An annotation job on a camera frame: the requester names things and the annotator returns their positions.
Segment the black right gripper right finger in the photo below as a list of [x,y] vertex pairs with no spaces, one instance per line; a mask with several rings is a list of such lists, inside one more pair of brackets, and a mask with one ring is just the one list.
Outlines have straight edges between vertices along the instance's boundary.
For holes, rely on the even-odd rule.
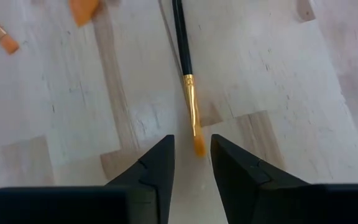
[[306,224],[297,187],[307,182],[219,134],[211,136],[216,184],[229,224]]

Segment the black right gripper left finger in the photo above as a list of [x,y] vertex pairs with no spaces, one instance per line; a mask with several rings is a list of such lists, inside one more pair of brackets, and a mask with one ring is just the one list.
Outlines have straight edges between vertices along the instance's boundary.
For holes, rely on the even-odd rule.
[[108,224],[168,224],[175,175],[175,137],[165,136],[106,185],[112,214]]

